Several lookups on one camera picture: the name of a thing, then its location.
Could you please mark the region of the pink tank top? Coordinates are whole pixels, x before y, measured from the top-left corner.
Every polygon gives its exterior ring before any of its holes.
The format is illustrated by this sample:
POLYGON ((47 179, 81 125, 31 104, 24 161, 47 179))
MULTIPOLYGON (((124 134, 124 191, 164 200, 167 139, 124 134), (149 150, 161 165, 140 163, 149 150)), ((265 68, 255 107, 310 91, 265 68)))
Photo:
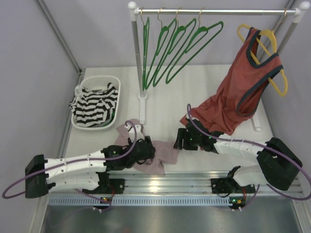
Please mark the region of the pink tank top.
MULTIPOLYGON (((115 145, 128 145, 127 139, 129 138, 129 131, 125 124, 118 126, 116 130, 119 133, 119 136, 115 141, 115 145)), ((166 164, 175 165, 177 163, 179 150, 173 148, 173 141, 169 142, 152 139, 152 144, 155 148, 154 158, 148 159, 142 165, 135 163, 133 168, 146 174, 163 175, 165 174, 166 164)))

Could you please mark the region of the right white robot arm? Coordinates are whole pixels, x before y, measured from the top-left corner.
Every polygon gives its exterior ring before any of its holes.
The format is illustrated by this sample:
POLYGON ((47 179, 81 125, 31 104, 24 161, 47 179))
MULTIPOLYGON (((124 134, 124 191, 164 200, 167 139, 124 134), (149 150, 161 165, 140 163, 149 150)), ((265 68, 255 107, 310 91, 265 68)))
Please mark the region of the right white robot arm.
POLYGON ((190 170, 222 171, 216 193, 236 193, 251 185, 287 191, 302 169, 298 157, 278 138, 253 142, 224 132, 210 132, 196 119, 177 131, 175 149, 184 150, 190 170))

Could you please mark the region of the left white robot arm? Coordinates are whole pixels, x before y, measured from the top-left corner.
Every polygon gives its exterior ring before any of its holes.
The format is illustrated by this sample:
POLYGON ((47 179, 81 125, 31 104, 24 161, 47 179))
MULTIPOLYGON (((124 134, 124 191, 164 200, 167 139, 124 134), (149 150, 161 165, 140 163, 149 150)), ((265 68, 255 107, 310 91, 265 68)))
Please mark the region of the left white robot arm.
POLYGON ((144 164, 155 156, 149 136, 128 145, 111 145, 93 153, 68 159, 36 155, 25 168, 25 197, 39 198, 50 192, 78 189, 86 194, 109 194, 123 184, 112 181, 109 172, 144 164))

